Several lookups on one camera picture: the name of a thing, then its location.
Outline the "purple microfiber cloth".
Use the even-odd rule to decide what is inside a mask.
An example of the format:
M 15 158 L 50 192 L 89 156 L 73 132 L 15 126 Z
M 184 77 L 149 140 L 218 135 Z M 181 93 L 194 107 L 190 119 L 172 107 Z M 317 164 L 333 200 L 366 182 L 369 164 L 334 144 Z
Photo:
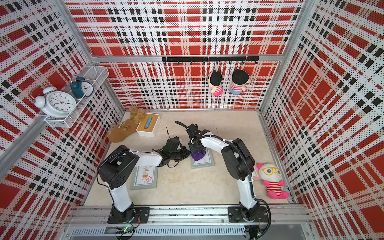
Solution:
M 206 149 L 202 149 L 197 152 L 191 153 L 191 157 L 194 161 L 199 161 L 203 159 L 205 155 L 206 155 Z

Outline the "green frame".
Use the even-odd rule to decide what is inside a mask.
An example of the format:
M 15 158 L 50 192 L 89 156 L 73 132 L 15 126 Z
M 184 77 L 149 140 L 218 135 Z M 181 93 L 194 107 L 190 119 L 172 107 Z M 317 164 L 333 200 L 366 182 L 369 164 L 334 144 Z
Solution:
M 192 169 L 212 167 L 215 165 L 213 153 L 210 149 L 206 149 L 206 154 L 202 159 L 198 161 L 195 161 L 192 157 L 190 157 L 190 159 Z

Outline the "pink picture frame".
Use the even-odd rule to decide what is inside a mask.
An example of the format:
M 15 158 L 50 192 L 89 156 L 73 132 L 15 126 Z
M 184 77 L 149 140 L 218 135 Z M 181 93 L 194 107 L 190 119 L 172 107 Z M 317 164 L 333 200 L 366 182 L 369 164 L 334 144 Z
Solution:
M 252 179 L 253 179 L 253 181 L 261 180 L 261 177 L 259 175 L 259 169 L 256 166 L 254 166 L 254 171 L 252 173 Z

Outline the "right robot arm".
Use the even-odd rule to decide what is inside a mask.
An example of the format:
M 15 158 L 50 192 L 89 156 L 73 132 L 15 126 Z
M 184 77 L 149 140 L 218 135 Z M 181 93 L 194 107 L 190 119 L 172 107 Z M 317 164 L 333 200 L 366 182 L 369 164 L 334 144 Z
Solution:
M 208 149 L 220 153 L 225 162 L 227 171 L 237 181 L 240 192 L 240 214 L 247 221 L 253 221 L 258 214 L 266 211 L 260 206 L 253 189 L 252 174 L 255 160 L 244 142 L 237 138 L 225 140 L 208 130 L 199 130 L 195 124 L 186 126 L 182 124 L 190 138 L 189 148 L 195 161 L 201 160 Z

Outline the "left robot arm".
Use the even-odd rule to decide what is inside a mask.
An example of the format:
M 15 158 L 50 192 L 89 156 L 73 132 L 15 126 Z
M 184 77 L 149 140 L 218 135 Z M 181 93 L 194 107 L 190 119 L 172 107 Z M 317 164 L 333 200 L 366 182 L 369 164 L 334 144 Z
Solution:
M 169 138 L 160 150 L 134 151 L 124 145 L 118 146 L 98 166 L 97 175 L 107 187 L 113 200 L 109 223 L 127 223 L 137 215 L 126 181 L 138 167 L 163 167 L 170 161 L 176 163 L 188 158 L 191 151 L 183 146 L 179 137 Z

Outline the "pink object behind right arm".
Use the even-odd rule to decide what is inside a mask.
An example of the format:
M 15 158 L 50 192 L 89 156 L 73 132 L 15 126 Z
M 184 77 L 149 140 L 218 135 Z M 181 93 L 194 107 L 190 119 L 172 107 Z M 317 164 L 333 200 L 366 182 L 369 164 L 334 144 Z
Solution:
M 283 190 L 285 181 L 281 170 L 274 164 L 256 164 L 259 176 L 266 187 L 267 196 L 272 200 L 288 199 L 290 194 Z

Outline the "green frame near arm base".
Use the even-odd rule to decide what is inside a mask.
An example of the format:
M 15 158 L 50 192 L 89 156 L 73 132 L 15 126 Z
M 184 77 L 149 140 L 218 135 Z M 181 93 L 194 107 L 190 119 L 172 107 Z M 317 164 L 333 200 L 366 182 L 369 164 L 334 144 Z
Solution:
M 131 190 L 156 188 L 158 184 L 158 167 L 140 166 L 134 168 Z

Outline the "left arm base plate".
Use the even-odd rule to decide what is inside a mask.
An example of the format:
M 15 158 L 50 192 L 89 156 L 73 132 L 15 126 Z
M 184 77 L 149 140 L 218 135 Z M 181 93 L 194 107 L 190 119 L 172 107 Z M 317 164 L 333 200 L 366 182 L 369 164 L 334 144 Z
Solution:
M 134 206 L 128 207 L 124 212 L 119 212 L 115 206 L 112 206 L 108 224 L 146 224 L 149 219 L 151 208 L 137 208 Z

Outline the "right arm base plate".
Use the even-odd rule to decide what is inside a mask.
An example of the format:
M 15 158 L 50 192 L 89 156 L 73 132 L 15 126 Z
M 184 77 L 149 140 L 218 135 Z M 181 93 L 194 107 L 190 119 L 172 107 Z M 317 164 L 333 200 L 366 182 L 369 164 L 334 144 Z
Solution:
M 244 206 L 228 207 L 230 223 L 267 223 L 269 216 L 266 207 L 254 206 L 246 209 Z

